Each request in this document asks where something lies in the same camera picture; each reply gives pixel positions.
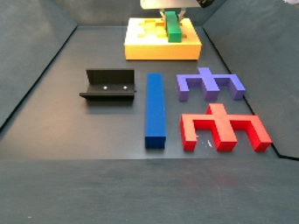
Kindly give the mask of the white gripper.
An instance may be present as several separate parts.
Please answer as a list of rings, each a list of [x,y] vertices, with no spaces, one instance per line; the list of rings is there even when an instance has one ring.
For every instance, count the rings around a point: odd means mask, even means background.
[[[181,8],[177,14],[179,22],[184,19],[185,8],[196,8],[200,6],[197,0],[140,0],[140,6],[144,10],[160,9],[159,13],[161,20],[164,21],[164,9]]]

